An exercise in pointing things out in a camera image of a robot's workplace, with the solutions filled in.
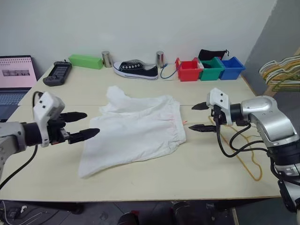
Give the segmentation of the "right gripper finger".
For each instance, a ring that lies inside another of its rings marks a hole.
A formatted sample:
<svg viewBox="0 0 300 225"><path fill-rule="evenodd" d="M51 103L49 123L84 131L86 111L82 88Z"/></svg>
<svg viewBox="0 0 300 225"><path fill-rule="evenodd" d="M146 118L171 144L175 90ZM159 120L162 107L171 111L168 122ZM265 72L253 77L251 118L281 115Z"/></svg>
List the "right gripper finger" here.
<svg viewBox="0 0 300 225"><path fill-rule="evenodd" d="M194 105L191 109L192 110L207 110L208 106L207 106L206 102L202 102L202 103L198 103L198 104Z"/></svg>
<svg viewBox="0 0 300 225"><path fill-rule="evenodd" d="M197 132L216 132L217 128L215 125L204 125L204 124L197 124L188 127L189 129Z"/></svg>

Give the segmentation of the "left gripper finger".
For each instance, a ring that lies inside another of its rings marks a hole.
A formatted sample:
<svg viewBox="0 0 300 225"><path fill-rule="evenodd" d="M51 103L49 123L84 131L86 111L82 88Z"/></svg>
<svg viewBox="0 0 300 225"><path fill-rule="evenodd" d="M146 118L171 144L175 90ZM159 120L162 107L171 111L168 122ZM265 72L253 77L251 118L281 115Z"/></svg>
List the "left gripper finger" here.
<svg viewBox="0 0 300 225"><path fill-rule="evenodd" d="M100 132L99 128L89 128L74 134L69 134L68 143L78 143L93 138Z"/></svg>
<svg viewBox="0 0 300 225"><path fill-rule="evenodd" d="M65 122L75 122L75 121L86 118L87 114L83 113L83 112L67 112L67 113L61 113L60 117Z"/></svg>

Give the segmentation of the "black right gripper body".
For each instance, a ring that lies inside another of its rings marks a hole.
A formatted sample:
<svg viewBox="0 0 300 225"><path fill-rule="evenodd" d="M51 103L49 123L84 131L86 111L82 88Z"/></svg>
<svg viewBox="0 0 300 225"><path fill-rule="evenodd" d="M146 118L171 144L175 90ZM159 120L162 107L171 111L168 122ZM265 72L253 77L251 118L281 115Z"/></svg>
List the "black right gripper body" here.
<svg viewBox="0 0 300 225"><path fill-rule="evenodd" d="M227 108L218 105L209 105L209 108L211 109L211 117L213 117L213 121L216 125L227 125Z"/></svg>

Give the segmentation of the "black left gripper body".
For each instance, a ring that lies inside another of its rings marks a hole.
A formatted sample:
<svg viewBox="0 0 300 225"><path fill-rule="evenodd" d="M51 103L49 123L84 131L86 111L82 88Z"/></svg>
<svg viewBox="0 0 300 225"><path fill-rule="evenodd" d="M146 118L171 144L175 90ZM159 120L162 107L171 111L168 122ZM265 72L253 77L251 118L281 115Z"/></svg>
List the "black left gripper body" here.
<svg viewBox="0 0 300 225"><path fill-rule="evenodd" d="M62 130L66 126L68 117L67 113L61 113L57 119L48 121L48 136L51 145L65 142L66 138Z"/></svg>

